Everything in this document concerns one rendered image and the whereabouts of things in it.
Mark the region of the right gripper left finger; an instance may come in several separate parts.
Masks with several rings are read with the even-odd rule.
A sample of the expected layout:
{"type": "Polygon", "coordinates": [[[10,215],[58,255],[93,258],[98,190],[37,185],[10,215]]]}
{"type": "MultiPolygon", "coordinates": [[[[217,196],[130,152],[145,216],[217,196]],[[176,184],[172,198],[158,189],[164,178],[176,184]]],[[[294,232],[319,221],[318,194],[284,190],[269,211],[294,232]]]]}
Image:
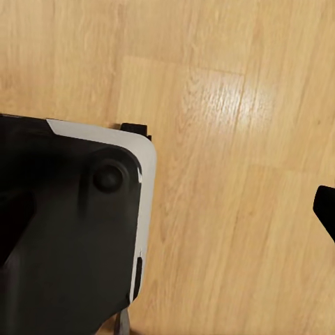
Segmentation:
{"type": "Polygon", "coordinates": [[[0,193],[0,269],[36,213],[30,186],[0,193]]]}

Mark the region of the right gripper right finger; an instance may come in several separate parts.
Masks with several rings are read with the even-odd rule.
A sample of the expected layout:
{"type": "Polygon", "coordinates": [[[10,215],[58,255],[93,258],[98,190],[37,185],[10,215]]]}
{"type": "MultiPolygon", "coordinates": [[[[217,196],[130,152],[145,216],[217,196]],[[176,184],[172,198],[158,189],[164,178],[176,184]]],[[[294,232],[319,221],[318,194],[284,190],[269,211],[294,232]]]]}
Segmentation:
{"type": "Polygon", "coordinates": [[[335,188],[319,186],[312,209],[335,241],[335,188]]]}

